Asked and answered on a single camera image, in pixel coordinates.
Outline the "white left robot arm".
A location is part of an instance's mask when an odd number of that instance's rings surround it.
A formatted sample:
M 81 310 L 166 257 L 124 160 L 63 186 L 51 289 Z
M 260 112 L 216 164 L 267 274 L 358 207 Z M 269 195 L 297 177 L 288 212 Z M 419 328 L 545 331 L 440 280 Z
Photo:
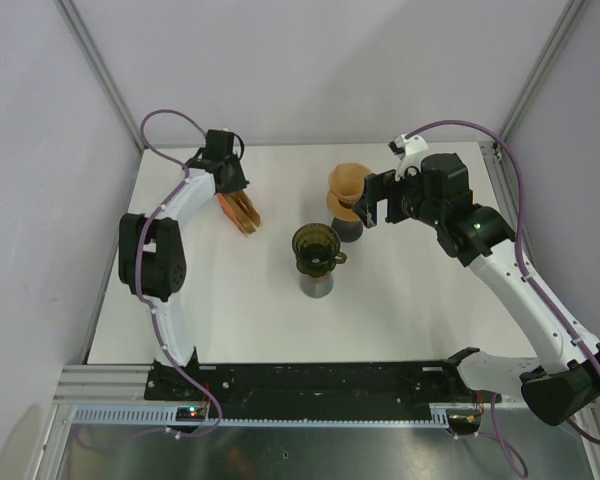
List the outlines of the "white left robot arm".
M 184 163 L 178 182 L 154 211 L 127 213 L 120 219 L 119 279 L 148 306 L 160 348 L 156 359 L 167 366 L 178 365 L 169 371 L 165 385 L 182 400 L 199 392 L 201 376 L 186 366 L 195 346 L 180 300 L 187 275 L 181 228 L 215 199 L 240 232 L 250 235 L 259 229 L 260 215 L 246 194 L 244 152 L 244 142 L 236 133 L 208 131 L 205 145 Z

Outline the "olive green plastic dripper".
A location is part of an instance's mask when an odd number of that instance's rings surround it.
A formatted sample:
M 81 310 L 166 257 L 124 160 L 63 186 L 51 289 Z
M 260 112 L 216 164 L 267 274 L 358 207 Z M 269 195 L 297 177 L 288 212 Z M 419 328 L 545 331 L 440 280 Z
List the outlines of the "olive green plastic dripper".
M 326 276 L 347 261 L 339 235 L 322 223 L 308 223 L 299 228 L 292 237 L 292 251 L 297 270 L 313 278 Z

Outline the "orange coffee filter box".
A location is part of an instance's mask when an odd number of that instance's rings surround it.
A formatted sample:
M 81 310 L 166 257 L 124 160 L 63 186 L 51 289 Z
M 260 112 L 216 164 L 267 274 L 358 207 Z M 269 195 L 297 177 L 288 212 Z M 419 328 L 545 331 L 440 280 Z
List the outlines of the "orange coffee filter box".
M 241 228 L 238 225 L 238 221 L 236 219 L 236 215 L 234 213 L 234 201 L 230 198 L 231 194 L 222 194 L 217 193 L 216 198 L 218 203 L 223 211 L 223 213 L 232 221 L 232 223 L 241 231 Z

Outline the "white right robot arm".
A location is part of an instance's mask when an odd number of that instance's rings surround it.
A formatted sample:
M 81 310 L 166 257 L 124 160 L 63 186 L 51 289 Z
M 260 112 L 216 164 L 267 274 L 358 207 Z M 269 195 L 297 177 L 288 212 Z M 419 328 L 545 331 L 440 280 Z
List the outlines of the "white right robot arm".
M 476 275 L 500 300 L 531 344 L 532 358 L 493 356 L 467 348 L 441 376 L 443 393 L 464 401 L 476 390 L 524 402 L 558 426 L 600 396 L 600 341 L 555 300 L 535 291 L 542 278 L 515 255 L 515 234 L 501 214 L 474 202 L 469 172 L 452 153 L 432 154 L 403 172 L 369 174 L 353 207 L 364 226 L 414 219 L 432 227 L 445 253 Z

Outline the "brown paper coffee filter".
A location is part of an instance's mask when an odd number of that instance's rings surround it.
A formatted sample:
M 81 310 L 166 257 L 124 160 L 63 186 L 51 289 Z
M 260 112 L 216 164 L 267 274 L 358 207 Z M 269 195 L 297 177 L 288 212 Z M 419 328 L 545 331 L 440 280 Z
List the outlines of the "brown paper coffee filter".
M 330 190 L 341 200 L 358 200 L 365 186 L 365 178 L 371 170 L 358 163 L 338 164 L 329 175 Z

